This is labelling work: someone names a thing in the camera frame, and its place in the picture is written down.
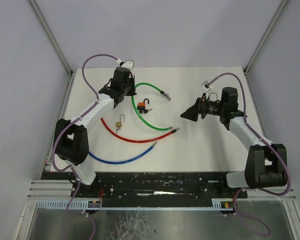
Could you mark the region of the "green cable lock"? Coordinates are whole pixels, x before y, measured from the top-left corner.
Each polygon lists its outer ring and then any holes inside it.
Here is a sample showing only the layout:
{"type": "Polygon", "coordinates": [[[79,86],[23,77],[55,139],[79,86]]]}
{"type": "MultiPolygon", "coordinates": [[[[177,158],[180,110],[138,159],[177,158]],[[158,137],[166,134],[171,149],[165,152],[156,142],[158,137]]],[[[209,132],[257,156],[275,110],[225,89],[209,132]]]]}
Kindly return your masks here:
{"type": "MultiPolygon", "coordinates": [[[[151,87],[153,89],[155,89],[156,91],[158,91],[165,99],[167,99],[168,101],[171,101],[171,98],[169,96],[168,93],[166,93],[165,91],[161,90],[159,87],[151,84],[151,83],[147,83],[147,82],[140,82],[137,83],[135,85],[135,88],[139,87],[139,86],[148,86],[151,87]]],[[[153,130],[156,131],[168,131],[168,130],[172,130],[173,127],[169,126],[169,127],[156,127],[152,124],[150,124],[147,120],[144,119],[143,115],[147,114],[148,112],[150,112],[152,110],[151,109],[147,109],[147,105],[150,104],[150,100],[148,98],[145,98],[143,101],[139,102],[138,104],[136,104],[134,97],[131,97],[131,104],[133,107],[134,112],[136,113],[136,115],[139,117],[139,119],[147,126],[150,127],[153,130]]]]}

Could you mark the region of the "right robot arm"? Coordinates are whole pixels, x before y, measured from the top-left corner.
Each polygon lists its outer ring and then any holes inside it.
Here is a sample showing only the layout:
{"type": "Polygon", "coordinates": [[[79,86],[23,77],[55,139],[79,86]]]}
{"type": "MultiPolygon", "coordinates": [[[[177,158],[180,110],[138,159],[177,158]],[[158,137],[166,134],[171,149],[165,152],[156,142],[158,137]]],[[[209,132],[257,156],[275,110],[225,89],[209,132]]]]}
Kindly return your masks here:
{"type": "Polygon", "coordinates": [[[238,90],[224,87],[221,99],[212,101],[203,93],[193,106],[183,112],[180,117],[196,122],[207,115],[218,116],[224,127],[234,134],[248,151],[245,169],[230,172],[226,180],[218,184],[218,192],[223,197],[230,197],[236,188],[261,189],[281,187],[288,183],[287,173],[279,158],[271,149],[277,151],[283,162],[287,162],[287,150],[283,144],[265,143],[265,139],[257,137],[245,123],[244,112],[238,109],[238,90]]]}

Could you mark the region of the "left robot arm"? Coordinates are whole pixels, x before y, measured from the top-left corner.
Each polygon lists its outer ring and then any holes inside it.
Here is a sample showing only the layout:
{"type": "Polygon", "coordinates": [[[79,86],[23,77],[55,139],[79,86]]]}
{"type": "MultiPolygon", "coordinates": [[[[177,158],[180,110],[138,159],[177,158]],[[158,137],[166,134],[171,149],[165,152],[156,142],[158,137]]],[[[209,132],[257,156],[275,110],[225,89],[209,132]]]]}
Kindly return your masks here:
{"type": "Polygon", "coordinates": [[[134,67],[131,61],[124,62],[114,70],[109,83],[101,88],[98,97],[81,113],[72,119],[61,118],[54,132],[52,152],[72,168],[82,191],[88,197],[95,197],[100,186],[95,181],[96,173],[89,154],[88,132],[105,114],[112,111],[126,96],[136,95],[134,67]]]}

